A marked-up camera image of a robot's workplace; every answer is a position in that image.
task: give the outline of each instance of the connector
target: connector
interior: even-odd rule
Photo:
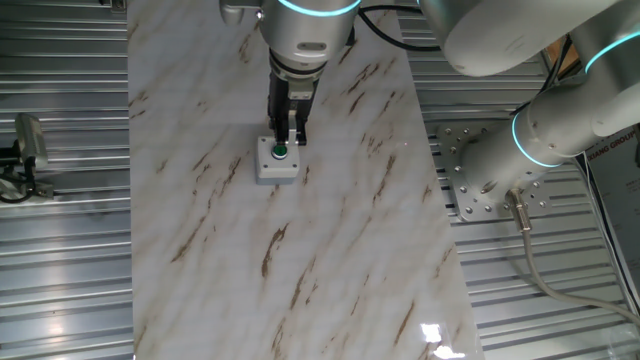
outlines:
[[[520,189],[509,190],[505,198],[509,203],[511,214],[513,214],[513,219],[516,221],[516,226],[518,227],[518,231],[520,233],[523,233],[525,231],[531,231],[531,220],[529,219],[527,204],[524,202],[524,199],[522,198]]]

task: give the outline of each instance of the corrugated metal floor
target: corrugated metal floor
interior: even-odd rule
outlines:
[[[58,194],[0,208],[0,359],[132,358],[126,40],[98,0],[0,0],[0,144],[40,117]]]
[[[401,25],[410,41],[433,43],[422,20]],[[544,81],[535,61],[469,79],[439,54],[410,58],[430,133],[446,121],[507,119]],[[39,178],[58,191],[44,205],[0,207],[0,359],[132,357],[126,69],[126,17],[98,0],[0,0],[0,144],[13,140],[17,112],[39,116],[50,149]],[[556,215],[534,221],[543,274],[558,289],[621,301],[580,173],[566,165],[546,181]],[[556,302],[525,282],[510,221],[451,215],[488,360],[609,359],[610,339],[633,342],[618,333],[630,329],[618,316]]]

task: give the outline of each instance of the green button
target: green button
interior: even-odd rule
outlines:
[[[276,145],[273,147],[272,152],[276,159],[284,159],[287,156],[287,147],[284,145]]]

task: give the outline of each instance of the marble surface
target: marble surface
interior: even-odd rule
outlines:
[[[394,13],[374,19],[400,36]],[[257,186],[256,19],[135,0],[128,22],[138,360],[483,359],[402,50],[358,20],[299,178]]]

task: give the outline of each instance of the metal bracket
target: metal bracket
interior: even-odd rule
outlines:
[[[462,154],[466,144],[475,136],[491,131],[488,124],[458,124],[441,126],[437,136],[440,140],[440,150],[445,171],[453,190],[456,213],[463,221],[490,221],[510,219],[512,217],[510,205],[496,204],[484,200],[479,191],[474,191],[468,184]],[[522,192],[525,206],[530,216],[543,216],[552,212],[551,201],[547,187],[539,179],[531,178],[532,186]]]

